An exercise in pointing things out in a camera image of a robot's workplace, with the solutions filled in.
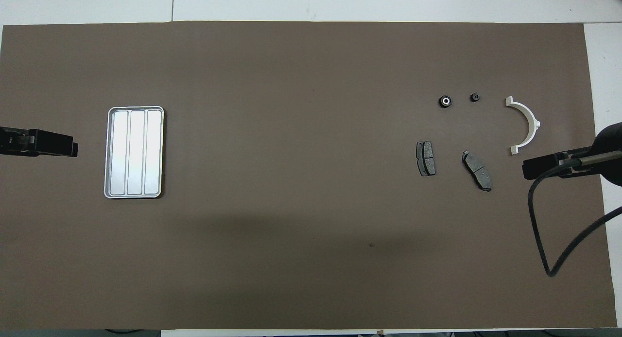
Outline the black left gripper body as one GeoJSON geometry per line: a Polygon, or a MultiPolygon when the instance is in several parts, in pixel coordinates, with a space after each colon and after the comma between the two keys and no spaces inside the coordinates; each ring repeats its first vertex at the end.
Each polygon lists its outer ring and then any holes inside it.
{"type": "Polygon", "coordinates": [[[42,129],[19,129],[21,148],[18,152],[20,156],[58,156],[56,145],[58,144],[59,134],[42,129]]]}

